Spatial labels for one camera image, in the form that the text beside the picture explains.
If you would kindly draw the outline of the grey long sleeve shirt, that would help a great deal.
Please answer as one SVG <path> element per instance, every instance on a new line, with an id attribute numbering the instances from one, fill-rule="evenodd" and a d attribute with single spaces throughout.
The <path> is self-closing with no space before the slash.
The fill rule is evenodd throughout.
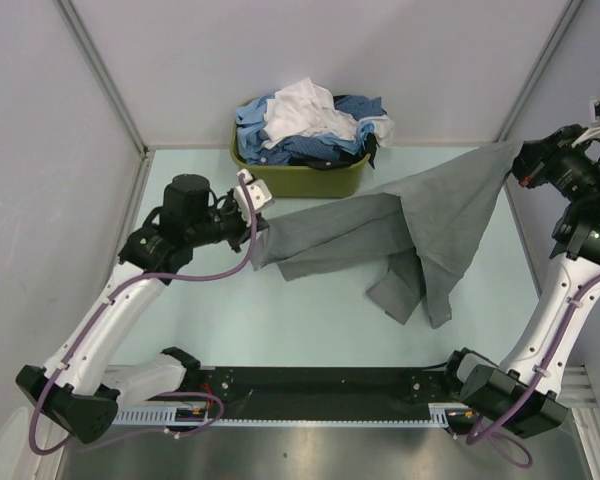
<path id="1" fill-rule="evenodd" d="M 437 329 L 477 253 L 522 142 L 479 147 L 426 171 L 346 199 L 270 220 L 252 265 L 287 281 L 384 259 L 367 297 L 405 323 L 423 303 Z"/>

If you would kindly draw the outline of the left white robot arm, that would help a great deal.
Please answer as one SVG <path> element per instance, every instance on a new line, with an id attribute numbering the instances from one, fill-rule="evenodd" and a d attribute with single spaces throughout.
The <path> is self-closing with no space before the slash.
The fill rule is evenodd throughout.
<path id="1" fill-rule="evenodd" d="M 155 397 L 182 400 L 199 396 L 219 405 L 202 389 L 199 361 L 177 347 L 162 350 L 134 367 L 111 368 L 111 360 L 139 317 L 174 281 L 200 283 L 182 274 L 195 249 L 225 242 L 232 251 L 255 246 L 266 226 L 261 212 L 273 202 L 266 183 L 248 170 L 218 197 L 207 178 L 181 174 L 165 187 L 161 205 L 130 234 L 97 300 L 70 337 L 42 366 L 25 365 L 16 384 L 34 406 L 28 432 L 31 451 L 50 455 L 66 445 L 37 442 L 47 418 L 68 439 L 90 444 L 100 439 L 120 410 Z"/>

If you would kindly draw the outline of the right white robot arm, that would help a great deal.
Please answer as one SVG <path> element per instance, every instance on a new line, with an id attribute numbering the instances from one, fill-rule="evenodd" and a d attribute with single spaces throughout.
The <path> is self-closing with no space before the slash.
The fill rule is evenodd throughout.
<path id="1" fill-rule="evenodd" d="M 600 159 L 587 155 L 600 128 L 569 125 L 524 143 L 512 173 L 525 188 L 549 184 L 568 205 L 538 304 L 520 339 L 499 365 L 469 349 L 453 354 L 441 376 L 443 393 L 474 410 L 468 444 L 506 429 L 530 438 L 562 424 L 558 397 L 576 340 L 600 300 Z"/>

